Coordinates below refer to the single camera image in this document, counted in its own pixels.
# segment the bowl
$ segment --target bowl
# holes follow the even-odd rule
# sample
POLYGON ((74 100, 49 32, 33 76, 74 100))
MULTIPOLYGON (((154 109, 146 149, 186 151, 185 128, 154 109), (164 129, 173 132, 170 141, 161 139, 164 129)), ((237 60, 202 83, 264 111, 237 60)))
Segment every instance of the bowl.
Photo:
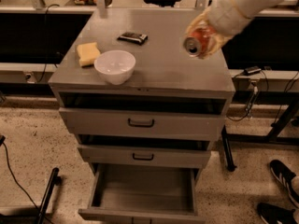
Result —
POLYGON ((120 85, 131 77, 135 68, 135 57, 124 50, 110 50, 95 59, 94 68, 104 81, 120 85))

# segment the floor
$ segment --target floor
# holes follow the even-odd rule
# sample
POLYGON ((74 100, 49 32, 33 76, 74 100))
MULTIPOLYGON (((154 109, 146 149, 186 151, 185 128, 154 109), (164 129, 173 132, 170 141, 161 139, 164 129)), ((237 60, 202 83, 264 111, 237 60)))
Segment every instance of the floor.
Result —
MULTIPOLYGON (((238 112, 242 112, 242 106, 236 105, 229 115, 238 112)), ((276 113, 275 106, 256 105, 253 118, 227 120, 227 131, 267 134, 276 113)), ((52 223, 100 223, 84 221, 78 215, 79 208, 87 207, 94 178, 76 150, 76 139, 60 118, 55 99, 8 96, 0 108, 0 127, 0 134, 6 137, 11 169, 36 203, 42 199, 52 168, 60 169, 63 183, 52 195, 52 223)), ((299 128, 289 125, 281 135, 298 137, 299 128)), ((258 202, 293 208, 284 189, 270 175, 268 163, 280 159, 299 174, 299 147, 231 145, 236 170, 229 172, 225 168, 220 141, 196 186, 198 212, 206 218, 206 224, 262 223, 256 214, 258 202)), ((0 147, 0 176, 0 207, 31 205, 8 171, 4 147, 0 147)))

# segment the gray cabinet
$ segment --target gray cabinet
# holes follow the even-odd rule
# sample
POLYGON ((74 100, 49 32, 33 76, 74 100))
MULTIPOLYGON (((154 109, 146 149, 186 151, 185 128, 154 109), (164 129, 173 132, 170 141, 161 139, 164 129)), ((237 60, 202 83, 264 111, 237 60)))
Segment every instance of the gray cabinet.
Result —
POLYGON ((198 12, 108 9, 107 18, 95 12, 52 76, 64 124, 94 172, 90 201, 78 211, 84 219, 205 223, 194 187, 221 135, 235 89, 221 52, 197 60, 180 50, 179 36, 198 12), (149 41, 137 46, 113 39, 123 25, 144 31, 149 41), (158 27, 169 27, 176 37, 165 37, 158 27), (128 81, 109 85, 92 66, 79 67, 76 45, 94 40, 102 52, 123 49, 135 55, 128 81))

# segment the black shoe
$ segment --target black shoe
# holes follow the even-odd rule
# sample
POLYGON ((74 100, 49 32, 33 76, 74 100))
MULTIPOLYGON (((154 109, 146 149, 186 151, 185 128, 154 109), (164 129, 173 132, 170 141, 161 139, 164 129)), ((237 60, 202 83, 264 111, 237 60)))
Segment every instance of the black shoe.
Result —
POLYGON ((297 224, 293 218, 294 210, 286 210, 267 203, 259 203, 258 213, 267 224, 297 224))
POLYGON ((270 170, 274 177, 286 188, 291 202, 299 208, 299 195, 292 189, 292 179, 296 177, 286 165, 281 161, 273 160, 270 162, 270 170))

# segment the sponge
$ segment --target sponge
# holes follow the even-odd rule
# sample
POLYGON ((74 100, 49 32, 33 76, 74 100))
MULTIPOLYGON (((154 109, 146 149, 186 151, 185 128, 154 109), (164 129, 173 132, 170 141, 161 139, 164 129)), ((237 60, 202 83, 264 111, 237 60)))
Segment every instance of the sponge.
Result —
POLYGON ((96 42, 78 45, 77 53, 80 58, 78 62, 81 67, 93 64, 94 60, 101 54, 96 42))

